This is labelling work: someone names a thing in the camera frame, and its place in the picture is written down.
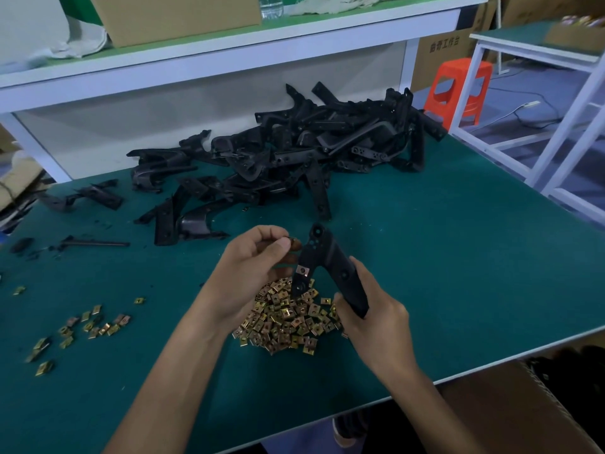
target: white table leg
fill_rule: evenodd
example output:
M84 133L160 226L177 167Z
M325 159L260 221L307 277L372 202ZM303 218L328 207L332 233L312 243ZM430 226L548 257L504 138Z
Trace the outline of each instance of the white table leg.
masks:
M584 111L586 105L590 103L596 91L599 89L601 84L605 81L605 54L601 56L601 59L596 64L593 72L586 83L580 90L578 96L573 101L567 114L563 118L563 121L559 124L552 138L544 148L544 151L536 161L535 165L531 169L531 172L527 176L525 183L529 186L535 186L538 178L544 173L552 158L555 157L556 152L559 150L565 139L569 136L572 130L573 124L578 119L578 116Z
M71 182L72 178L63 170L63 167L50 156L49 152L36 140L30 131L19 121L14 113L0 114L0 124L10 132L12 137L19 142L21 148L33 157L57 183Z
M473 58L471 59L471 65L468 68L468 74L466 74L466 79L464 80L462 93L460 95L460 98L458 99L458 104L456 105L454 118L452 119L452 123L450 126L451 134L454 134L460 126L460 121L462 120L462 114L464 113L466 102L468 101L468 97L471 95L471 89L473 88L473 83L475 82L475 77L477 76L477 71L479 70L481 59L483 58L483 52L483 46L480 42L477 42L477 46L475 46L475 52L473 53Z
M414 76L419 42L420 38L413 38L405 42L404 64L401 69L401 80L399 81L399 92L402 94L405 88L412 88L412 78Z
M578 164L582 156L588 151L588 149L594 144L601 132L605 129L605 106L601 108L599 113L596 115L594 120L588 126L588 129L582 134L578 142L569 152L561 166L556 170L555 174L548 181L542 194L549 196L552 190L558 188L563 184L563 181L571 173L574 167Z

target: white wall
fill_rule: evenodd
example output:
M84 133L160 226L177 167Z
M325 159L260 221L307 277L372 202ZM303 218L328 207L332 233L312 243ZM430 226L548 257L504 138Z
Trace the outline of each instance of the white wall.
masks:
M285 84L307 98L322 81L340 100L383 98L398 88L405 42L290 62L18 113L72 178L125 169L137 148L168 148L203 129L234 134L255 111L291 107Z

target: left hand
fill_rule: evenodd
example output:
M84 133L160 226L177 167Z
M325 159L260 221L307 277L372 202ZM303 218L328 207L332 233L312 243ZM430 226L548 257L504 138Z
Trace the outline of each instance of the left hand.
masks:
M302 248L299 240L290 240L279 226L255 226L234 238L218 261L208 281L193 303L193 309L227 335L246 318L254 307L254 298L268 282L292 275L298 255L290 251Z

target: right hand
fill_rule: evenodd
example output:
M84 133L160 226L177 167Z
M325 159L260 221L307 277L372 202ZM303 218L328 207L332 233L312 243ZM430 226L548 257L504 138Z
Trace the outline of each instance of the right hand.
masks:
M334 303L345 333L361 360L387 388L401 378L415 377L420 370L412 347L408 311L380 287L360 261L350 259L366 291L369 310L365 318L359 318L336 293Z

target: green workbench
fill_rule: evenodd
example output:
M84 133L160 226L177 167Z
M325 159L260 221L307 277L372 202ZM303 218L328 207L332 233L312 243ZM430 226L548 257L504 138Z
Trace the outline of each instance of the green workbench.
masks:
M203 165L195 175L226 175ZM71 213L36 205L0 252L0 450L99 453L132 403L164 343L228 242L153 245L154 224L132 221L175 190L134 192L128 171L55 186L69 194L118 178L118 211L78 200ZM306 239L315 221L310 194L216 215L232 236L271 223ZM434 381L605 326L605 240L453 138L427 141L423 173L384 165L367 175L334 174L328 223L344 250L361 259L410 311L414 348ZM71 247L28 261L8 247L33 236L32 250L67 235L129 241L128 248ZM335 286L324 271L316 287ZM13 296L13 290L26 291ZM134 305L135 297L147 298ZM107 320L133 319L115 336L58 347L68 317L102 304ZM56 368L34 377L24 364L43 336ZM200 408L189 452L210 454L368 405L389 395L339 334L320 338L311 357L271 357L228 338Z

